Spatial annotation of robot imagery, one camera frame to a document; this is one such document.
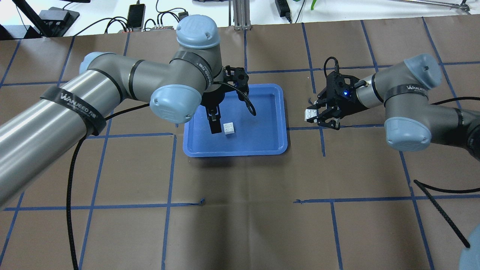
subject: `white block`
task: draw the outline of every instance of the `white block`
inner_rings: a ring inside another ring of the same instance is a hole
[[[315,117],[318,115],[318,110],[309,110],[309,109],[306,109],[305,110],[305,121],[307,121],[307,119],[310,119],[312,117]]]
[[[233,122],[223,124],[223,132],[225,135],[235,133]]]

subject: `blue tray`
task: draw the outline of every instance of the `blue tray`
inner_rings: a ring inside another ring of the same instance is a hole
[[[288,147],[283,90],[275,84],[250,85],[253,116],[235,92],[225,94],[220,104],[222,133],[212,134],[199,106],[185,124],[183,152],[189,157],[279,155]],[[223,124],[233,122],[234,134],[225,135]]]

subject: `blue joint cover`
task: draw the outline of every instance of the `blue joint cover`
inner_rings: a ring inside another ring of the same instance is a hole
[[[403,60],[415,78],[428,89],[437,87],[442,82],[442,71],[433,56],[427,53],[419,54]]]
[[[220,35],[210,17],[191,15],[183,18],[178,24],[177,41],[187,48],[208,49],[220,44]]]
[[[464,248],[460,254],[460,270],[480,269],[480,225],[478,225],[468,237],[470,248]]]
[[[116,54],[114,52],[100,52],[100,51],[94,51],[89,54],[87,54],[83,60],[83,62],[80,63],[80,69],[79,69],[79,74],[84,73],[87,69],[88,66],[95,60],[95,58],[99,57],[102,54]]]
[[[162,119],[181,124],[192,119],[201,101],[202,95],[193,87],[167,85],[153,92],[150,109]]]
[[[398,151],[420,151],[430,145],[432,134],[422,123],[405,117],[385,121],[387,144]]]

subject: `black connector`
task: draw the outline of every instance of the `black connector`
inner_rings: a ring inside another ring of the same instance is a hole
[[[288,6],[287,0],[275,0],[275,5],[280,17],[285,17],[289,23],[292,23],[290,7]]]
[[[179,19],[182,20],[183,18],[188,16],[188,11],[180,12],[179,13]]]

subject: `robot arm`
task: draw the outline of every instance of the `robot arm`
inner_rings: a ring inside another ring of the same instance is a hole
[[[222,94],[237,90],[248,100],[248,76],[241,68],[222,67],[212,19],[183,19],[177,40],[180,49],[169,64],[90,53],[79,76],[62,88],[51,87],[38,103],[0,126],[0,208],[84,136],[101,133],[104,117],[126,98],[149,102],[157,116],[173,123],[189,121],[201,103],[207,112],[214,106],[213,127],[220,126]],[[225,85],[228,81],[239,88]]]
[[[362,80],[340,74],[336,61],[326,88],[307,112],[326,108],[307,121],[339,129],[339,119],[383,104],[386,142],[392,148],[418,151],[432,142],[465,148],[480,159],[480,112],[428,103],[428,90],[437,87],[441,77],[436,60],[428,54],[406,59]]]

